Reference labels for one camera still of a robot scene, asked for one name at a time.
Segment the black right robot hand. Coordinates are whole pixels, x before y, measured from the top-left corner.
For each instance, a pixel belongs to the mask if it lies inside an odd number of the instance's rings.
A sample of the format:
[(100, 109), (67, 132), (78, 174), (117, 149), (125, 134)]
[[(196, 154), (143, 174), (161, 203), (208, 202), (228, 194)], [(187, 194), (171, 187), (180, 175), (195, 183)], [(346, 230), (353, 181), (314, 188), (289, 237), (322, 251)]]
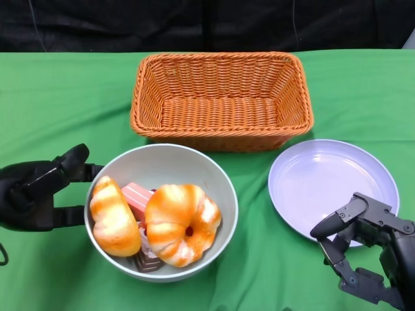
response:
[[(398, 310), (414, 309), (414, 222), (392, 213), (391, 206), (359, 192), (310, 232), (339, 276), (338, 287), (373, 304), (384, 301)], [(352, 269), (345, 253), (351, 241), (380, 246), (385, 276)]]

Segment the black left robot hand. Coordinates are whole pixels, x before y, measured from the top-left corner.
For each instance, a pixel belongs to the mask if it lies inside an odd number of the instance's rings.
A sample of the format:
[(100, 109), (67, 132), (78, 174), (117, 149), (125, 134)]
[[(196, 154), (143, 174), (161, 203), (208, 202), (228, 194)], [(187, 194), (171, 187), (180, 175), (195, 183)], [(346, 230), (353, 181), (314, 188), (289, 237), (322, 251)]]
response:
[(29, 161), (1, 169), (1, 226), (42, 232), (84, 225), (84, 206), (54, 207), (54, 195), (70, 183), (93, 181), (102, 165), (87, 163), (82, 143), (49, 161)]

